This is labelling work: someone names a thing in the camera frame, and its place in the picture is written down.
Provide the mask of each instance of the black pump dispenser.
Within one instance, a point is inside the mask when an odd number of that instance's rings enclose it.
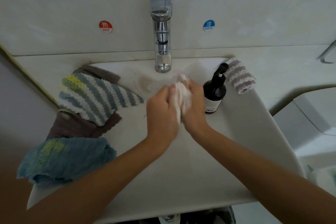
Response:
[[[223,75],[229,69],[229,65],[222,63],[219,65],[216,72],[212,76],[212,80],[207,81],[203,85],[205,97],[205,112],[213,113],[219,107],[226,94],[226,87],[224,85],[225,76]]]

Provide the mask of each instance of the faucet spout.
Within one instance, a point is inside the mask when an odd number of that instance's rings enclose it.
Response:
[[[171,0],[150,0],[150,15],[153,18],[155,43],[155,69],[160,73],[171,70],[170,18]]]

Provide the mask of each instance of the sink countertop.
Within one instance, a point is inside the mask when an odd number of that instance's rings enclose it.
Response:
[[[157,73],[153,60],[99,63],[93,66],[121,76],[124,86],[147,99],[179,72],[203,84],[225,58],[173,59],[172,70]],[[225,83],[227,94],[218,110],[207,114],[218,132],[302,175],[299,162],[270,113],[255,92],[238,95]],[[146,137],[145,104],[118,111],[123,118],[104,134],[117,155]],[[28,208],[56,189],[33,187]],[[255,201],[247,188],[198,145],[181,125],[169,149],[141,172],[106,207],[96,224],[143,219]]]

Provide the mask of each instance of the white sink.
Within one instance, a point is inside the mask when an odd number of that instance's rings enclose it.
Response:
[[[224,58],[173,59],[169,73],[157,73],[153,60],[93,64],[121,76],[119,85],[147,99],[176,73],[197,83],[212,78]],[[285,137],[254,90],[238,95],[225,83],[227,94],[213,114],[212,128],[274,162],[302,175]],[[120,155],[146,136],[145,104],[118,111],[123,118],[104,137]],[[56,188],[34,186],[28,207]],[[181,125],[177,138],[158,160],[138,175],[107,206],[95,223],[113,223],[173,213],[191,212],[255,201],[229,171],[199,146]]]

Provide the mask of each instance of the hand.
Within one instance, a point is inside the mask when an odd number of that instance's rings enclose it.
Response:
[[[147,102],[147,138],[145,140],[158,147],[161,153],[168,149],[179,131],[176,108],[172,103],[174,94],[176,94],[175,85],[164,86]]]
[[[193,80],[184,82],[184,85],[189,84],[189,90],[191,91],[191,107],[183,115],[182,121],[187,132],[194,136],[205,128],[208,127],[208,123],[205,120],[205,104],[204,104],[204,91],[203,87]]]

